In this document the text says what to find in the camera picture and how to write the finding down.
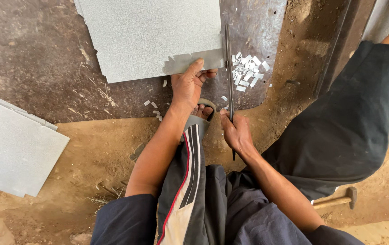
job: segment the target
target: toe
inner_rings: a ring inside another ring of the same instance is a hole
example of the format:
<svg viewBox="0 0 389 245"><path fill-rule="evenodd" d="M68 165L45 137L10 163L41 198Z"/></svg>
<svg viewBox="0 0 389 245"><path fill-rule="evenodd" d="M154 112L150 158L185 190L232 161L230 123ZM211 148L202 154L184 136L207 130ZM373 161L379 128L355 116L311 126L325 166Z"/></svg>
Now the toe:
<svg viewBox="0 0 389 245"><path fill-rule="evenodd" d="M202 119L208 119L208 117L211 115L211 113L213 113L213 109L211 107L206 107L205 109L203 109L202 111L202 116L201 118Z"/></svg>
<svg viewBox="0 0 389 245"><path fill-rule="evenodd" d="M197 115L197 110L199 109L199 105L196 105L196 107L193 109L193 115Z"/></svg>
<svg viewBox="0 0 389 245"><path fill-rule="evenodd" d="M205 105L199 105L199 109L197 110L197 116L201 117L202 116L202 111L204 110Z"/></svg>

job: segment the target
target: left hand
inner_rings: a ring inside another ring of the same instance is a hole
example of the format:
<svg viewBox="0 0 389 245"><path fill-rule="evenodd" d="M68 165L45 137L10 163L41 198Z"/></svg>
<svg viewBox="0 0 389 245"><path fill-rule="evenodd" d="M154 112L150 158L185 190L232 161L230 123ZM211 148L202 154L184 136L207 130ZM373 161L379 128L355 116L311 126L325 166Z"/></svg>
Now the left hand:
<svg viewBox="0 0 389 245"><path fill-rule="evenodd" d="M214 78L217 69L204 70L202 58L191 64L184 74L172 75L173 99L172 104L182 106L191 112L201 97L202 85L207 78Z"/></svg>

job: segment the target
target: metal plate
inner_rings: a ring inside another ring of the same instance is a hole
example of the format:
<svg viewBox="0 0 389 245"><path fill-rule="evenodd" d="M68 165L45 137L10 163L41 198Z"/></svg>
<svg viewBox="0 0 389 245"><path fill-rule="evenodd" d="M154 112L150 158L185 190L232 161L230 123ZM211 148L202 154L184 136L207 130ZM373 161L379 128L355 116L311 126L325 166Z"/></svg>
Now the metal plate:
<svg viewBox="0 0 389 245"><path fill-rule="evenodd" d="M222 0L221 21L231 24L232 53L251 54L273 67L285 5ZM235 92L235 109L264 101L272 70L253 88ZM228 104L221 98L228 94L226 78L220 69L203 86L202 97L218 108ZM30 114L51 123L156 116L152 105L144 106L150 100L164 115L172 97L164 80L170 77L107 84L74 3L0 0L0 98Z"/></svg>

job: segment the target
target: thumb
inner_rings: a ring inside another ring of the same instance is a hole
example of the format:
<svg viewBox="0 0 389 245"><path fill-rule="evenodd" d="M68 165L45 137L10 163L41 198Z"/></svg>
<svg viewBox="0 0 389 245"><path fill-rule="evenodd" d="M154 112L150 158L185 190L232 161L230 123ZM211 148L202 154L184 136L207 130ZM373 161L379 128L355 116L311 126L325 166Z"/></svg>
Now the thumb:
<svg viewBox="0 0 389 245"><path fill-rule="evenodd" d="M185 74L192 75L193 77L196 76L198 72L202 70L204 67L204 59L199 58L195 62L193 62L185 71Z"/></svg>
<svg viewBox="0 0 389 245"><path fill-rule="evenodd" d="M222 130L228 127L234 127L234 125L231 123L229 119L228 112L226 111L226 109L220 110L220 121L221 121Z"/></svg>

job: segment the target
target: metal scrap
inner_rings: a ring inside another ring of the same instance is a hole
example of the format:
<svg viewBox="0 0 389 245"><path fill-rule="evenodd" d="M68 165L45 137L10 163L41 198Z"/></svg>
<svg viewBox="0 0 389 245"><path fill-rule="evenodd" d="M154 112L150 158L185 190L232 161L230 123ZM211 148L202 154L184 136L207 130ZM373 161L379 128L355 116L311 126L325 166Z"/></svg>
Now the metal scrap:
<svg viewBox="0 0 389 245"><path fill-rule="evenodd" d="M242 87L242 86L237 86L236 89L237 89L238 91L241 91L241 92L246 91L246 87Z"/></svg>

